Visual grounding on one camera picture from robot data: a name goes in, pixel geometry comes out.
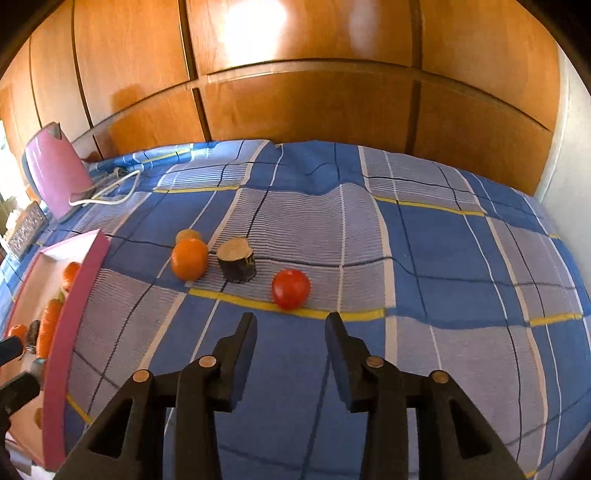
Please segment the large orange mandarin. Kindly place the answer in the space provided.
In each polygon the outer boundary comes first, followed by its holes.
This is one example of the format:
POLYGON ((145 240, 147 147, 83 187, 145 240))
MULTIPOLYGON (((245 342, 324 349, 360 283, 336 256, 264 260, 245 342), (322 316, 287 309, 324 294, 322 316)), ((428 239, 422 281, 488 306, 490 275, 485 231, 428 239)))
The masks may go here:
POLYGON ((23 324, 12 325, 7 333, 8 338, 16 337, 19 339, 21 347, 22 347, 21 354, 24 354, 24 352, 26 350, 27 333, 28 333, 28 327, 23 324))

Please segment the dark round avocado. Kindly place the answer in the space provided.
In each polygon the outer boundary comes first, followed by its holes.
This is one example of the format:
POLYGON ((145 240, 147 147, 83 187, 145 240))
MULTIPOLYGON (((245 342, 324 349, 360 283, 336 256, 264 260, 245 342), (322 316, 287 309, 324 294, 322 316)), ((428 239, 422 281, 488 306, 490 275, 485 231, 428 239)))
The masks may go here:
POLYGON ((34 320, 29 325, 28 330, 26 332, 26 336, 25 336, 25 347, 27 350, 30 350, 30 351, 36 350, 39 329, 40 329, 40 321, 39 320, 34 320))

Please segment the orange carrot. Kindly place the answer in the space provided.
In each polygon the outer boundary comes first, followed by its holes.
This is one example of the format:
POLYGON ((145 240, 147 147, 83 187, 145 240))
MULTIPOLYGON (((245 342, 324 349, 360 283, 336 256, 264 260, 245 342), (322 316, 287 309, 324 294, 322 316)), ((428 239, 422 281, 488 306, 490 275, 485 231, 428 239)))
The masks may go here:
POLYGON ((59 289, 58 293, 45 305, 36 341, 36 355, 38 358, 47 359, 49 356, 64 301, 65 295, 59 289))

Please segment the pink shallow box tray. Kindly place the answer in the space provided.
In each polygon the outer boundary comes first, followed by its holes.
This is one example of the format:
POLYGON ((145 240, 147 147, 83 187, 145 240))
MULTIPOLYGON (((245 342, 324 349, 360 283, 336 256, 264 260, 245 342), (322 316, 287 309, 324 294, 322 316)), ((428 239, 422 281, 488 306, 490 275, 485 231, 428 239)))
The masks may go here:
POLYGON ((39 395, 11 417, 9 434, 25 453, 47 470, 59 469, 67 456, 69 414, 89 424, 90 396, 84 388, 98 379, 93 367, 74 356, 74 349, 88 299, 110 241, 99 229, 71 236, 42 247, 25 270, 18 286, 6 327, 29 325, 39 320, 47 302, 61 289, 62 272, 70 262, 81 264, 70 292, 66 292, 61 315, 46 359, 39 395), (42 429, 33 421, 35 409, 43 409, 42 429))

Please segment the far left orange mandarin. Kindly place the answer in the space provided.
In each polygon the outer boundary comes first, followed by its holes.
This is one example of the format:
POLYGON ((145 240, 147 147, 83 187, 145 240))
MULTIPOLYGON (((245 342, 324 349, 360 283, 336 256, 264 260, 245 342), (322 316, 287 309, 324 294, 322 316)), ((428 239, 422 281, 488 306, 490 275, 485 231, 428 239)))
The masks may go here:
POLYGON ((80 263, 70 262, 63 270, 61 288, 65 292, 70 292, 80 267, 80 263))

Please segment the silver ornate tissue box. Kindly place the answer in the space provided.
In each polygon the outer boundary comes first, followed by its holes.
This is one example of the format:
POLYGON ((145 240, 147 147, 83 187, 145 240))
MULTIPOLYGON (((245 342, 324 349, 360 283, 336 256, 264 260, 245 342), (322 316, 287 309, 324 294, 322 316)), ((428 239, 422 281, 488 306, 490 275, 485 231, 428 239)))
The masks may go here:
POLYGON ((22 259, 47 224, 48 219, 40 204, 33 201, 20 213, 14 229, 8 235, 7 245, 10 253, 22 259))

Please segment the blue plaid tablecloth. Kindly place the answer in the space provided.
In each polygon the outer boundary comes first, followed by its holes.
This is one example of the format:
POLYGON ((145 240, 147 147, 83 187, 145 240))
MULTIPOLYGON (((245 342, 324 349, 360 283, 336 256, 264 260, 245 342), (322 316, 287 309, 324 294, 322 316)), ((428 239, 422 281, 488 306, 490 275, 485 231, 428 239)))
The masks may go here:
POLYGON ((235 412, 216 418, 226 479, 355 479, 366 420, 339 399, 325 318, 419 375, 447 371, 530 479, 566 475, 590 430, 590 296, 532 197, 464 170, 328 142, 185 144, 117 157, 140 168, 103 205, 52 222, 46 247, 110 241, 74 356, 96 369, 92 420, 139 368, 181 369, 246 311, 259 323, 235 412), (176 234, 208 249, 204 275, 170 268, 176 234), (224 279, 216 251, 245 237, 256 277, 224 279), (304 306, 271 281, 304 272, 304 306))

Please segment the pink electric kettle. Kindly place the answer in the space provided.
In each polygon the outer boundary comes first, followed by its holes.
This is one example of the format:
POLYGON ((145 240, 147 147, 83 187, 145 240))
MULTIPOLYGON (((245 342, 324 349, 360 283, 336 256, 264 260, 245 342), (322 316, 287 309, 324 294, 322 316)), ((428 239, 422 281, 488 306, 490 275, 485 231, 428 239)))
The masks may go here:
POLYGON ((88 171, 57 122, 38 131, 26 144, 23 171, 34 193, 58 222, 73 215, 76 201, 94 191, 88 171))

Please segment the middle orange mandarin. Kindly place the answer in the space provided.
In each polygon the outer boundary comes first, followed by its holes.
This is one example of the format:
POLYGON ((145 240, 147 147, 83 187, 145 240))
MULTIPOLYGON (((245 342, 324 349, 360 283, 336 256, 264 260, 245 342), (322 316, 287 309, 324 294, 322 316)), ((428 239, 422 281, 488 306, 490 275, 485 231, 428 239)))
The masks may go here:
POLYGON ((208 266, 208 249, 200 239, 188 238, 174 246, 170 268, 183 282, 193 282, 204 275, 208 266))

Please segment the small kiwi behind mandarins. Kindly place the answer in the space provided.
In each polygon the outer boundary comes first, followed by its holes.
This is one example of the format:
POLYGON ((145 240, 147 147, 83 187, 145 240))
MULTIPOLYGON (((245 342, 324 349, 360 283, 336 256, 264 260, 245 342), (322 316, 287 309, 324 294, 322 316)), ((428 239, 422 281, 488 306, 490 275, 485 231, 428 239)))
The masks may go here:
POLYGON ((175 244, 179 244, 180 242, 187 241, 187 240, 201 240, 200 234, 192 229, 183 229, 179 231, 175 236, 175 244))

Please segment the dark eggplant stump piece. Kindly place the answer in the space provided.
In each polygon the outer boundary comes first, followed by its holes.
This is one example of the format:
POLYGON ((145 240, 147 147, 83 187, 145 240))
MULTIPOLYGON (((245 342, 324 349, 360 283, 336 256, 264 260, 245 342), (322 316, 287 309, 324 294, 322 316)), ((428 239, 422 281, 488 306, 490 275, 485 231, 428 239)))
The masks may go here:
POLYGON ((256 260, 249 240, 235 237, 219 246, 216 258, 224 279, 231 283, 245 283, 256 277, 256 260))

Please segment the red tomato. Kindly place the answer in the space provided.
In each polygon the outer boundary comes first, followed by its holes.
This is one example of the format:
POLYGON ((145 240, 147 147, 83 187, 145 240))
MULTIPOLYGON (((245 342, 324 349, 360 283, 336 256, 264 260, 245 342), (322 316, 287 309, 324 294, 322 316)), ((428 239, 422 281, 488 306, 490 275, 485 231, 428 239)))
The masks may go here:
POLYGON ((271 281, 273 303, 283 310, 294 310, 304 306, 311 293, 311 281, 297 269, 284 269, 271 281))

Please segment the wooden panelled wardrobe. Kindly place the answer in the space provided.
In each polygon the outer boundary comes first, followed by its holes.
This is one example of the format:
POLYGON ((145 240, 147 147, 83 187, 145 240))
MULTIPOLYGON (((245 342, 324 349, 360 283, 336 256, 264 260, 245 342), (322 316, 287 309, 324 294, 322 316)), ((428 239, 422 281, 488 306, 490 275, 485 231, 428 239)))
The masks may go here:
POLYGON ((1 64, 15 155, 59 122, 85 160, 324 140, 533 193, 559 52, 516 1, 49 1, 1 64))

